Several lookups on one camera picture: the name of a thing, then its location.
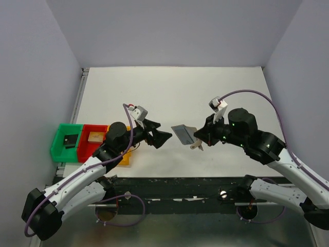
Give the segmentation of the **beige card holder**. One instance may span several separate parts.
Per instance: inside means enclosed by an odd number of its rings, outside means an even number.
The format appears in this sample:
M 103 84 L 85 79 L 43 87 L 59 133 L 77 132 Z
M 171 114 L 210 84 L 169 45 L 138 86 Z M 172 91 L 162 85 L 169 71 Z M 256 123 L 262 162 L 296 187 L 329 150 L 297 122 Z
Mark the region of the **beige card holder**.
M 197 131 L 196 127 L 176 125 L 172 126 L 171 129 L 183 145 L 190 146 L 190 149 L 192 150 L 204 150 L 202 147 L 202 141 L 194 136 L 194 133 Z

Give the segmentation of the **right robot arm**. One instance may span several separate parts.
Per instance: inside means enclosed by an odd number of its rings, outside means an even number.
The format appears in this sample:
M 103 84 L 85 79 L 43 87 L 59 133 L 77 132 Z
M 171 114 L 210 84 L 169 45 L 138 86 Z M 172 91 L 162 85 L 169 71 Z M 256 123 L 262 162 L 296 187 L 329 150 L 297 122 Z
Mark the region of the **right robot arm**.
M 287 145 L 272 133 L 258 129 L 256 118 L 243 108 L 223 119 L 206 118 L 205 125 L 194 133 L 208 146 L 218 142 L 241 147 L 251 159 L 277 171 L 294 184 L 294 188 L 268 183 L 246 175 L 228 194 L 234 200 L 265 200 L 288 207 L 302 214 L 312 225 L 328 229 L 328 181 L 290 154 Z

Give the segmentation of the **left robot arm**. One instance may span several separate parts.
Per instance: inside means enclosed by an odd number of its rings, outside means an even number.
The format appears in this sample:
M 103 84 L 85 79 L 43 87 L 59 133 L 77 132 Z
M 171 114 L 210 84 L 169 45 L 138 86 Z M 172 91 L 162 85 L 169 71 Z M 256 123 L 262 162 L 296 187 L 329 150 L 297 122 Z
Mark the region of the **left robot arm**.
M 104 175 L 122 161 L 131 146 L 145 141 L 160 148 L 172 137 L 171 133 L 159 131 L 160 126 L 147 119 L 130 130 L 122 122 L 111 124 L 105 141 L 76 171 L 42 191 L 35 188 L 28 194 L 22 212 L 25 236 L 47 240 L 82 208 L 100 201 L 109 203 L 114 191 L 103 181 Z

